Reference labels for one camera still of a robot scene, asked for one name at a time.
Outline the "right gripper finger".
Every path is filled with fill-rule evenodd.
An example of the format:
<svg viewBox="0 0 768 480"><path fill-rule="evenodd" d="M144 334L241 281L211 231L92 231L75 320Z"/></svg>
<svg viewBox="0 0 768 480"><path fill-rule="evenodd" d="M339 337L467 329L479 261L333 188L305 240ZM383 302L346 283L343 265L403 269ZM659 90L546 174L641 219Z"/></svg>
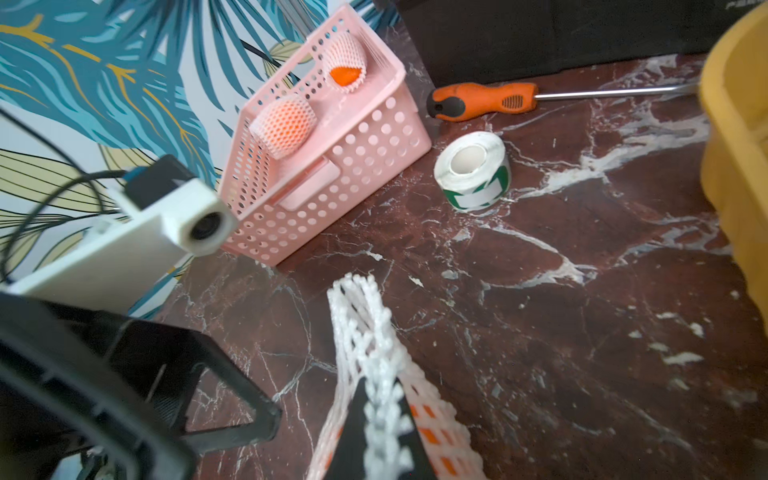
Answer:
<svg viewBox="0 0 768 480"><path fill-rule="evenodd" d="M348 405L325 479L435 479L404 396L377 405L361 378Z"/></svg>

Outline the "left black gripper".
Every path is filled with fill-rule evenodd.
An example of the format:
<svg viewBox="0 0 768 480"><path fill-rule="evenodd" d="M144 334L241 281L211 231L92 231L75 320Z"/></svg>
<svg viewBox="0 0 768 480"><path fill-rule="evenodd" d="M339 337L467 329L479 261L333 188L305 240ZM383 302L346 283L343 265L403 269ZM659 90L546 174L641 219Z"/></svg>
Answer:
<svg viewBox="0 0 768 480"><path fill-rule="evenodd" d="M282 411L211 337L130 317L109 317L107 335L107 361L128 384L46 303L4 294L1 381L45 416L103 447L129 479L188 479L193 451L276 436ZM206 370L250 407L251 421L186 430L186 412Z"/></svg>

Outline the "netted orange back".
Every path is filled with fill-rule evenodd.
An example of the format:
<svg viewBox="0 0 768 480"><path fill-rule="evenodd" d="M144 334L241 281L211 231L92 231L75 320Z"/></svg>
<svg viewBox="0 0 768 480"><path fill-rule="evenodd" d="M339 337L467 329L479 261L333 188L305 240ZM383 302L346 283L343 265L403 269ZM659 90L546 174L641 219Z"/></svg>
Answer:
<svg viewBox="0 0 768 480"><path fill-rule="evenodd" d="M330 87L345 94L354 92L367 75L367 58L361 43L349 32L338 33L323 53L322 69Z"/></svg>

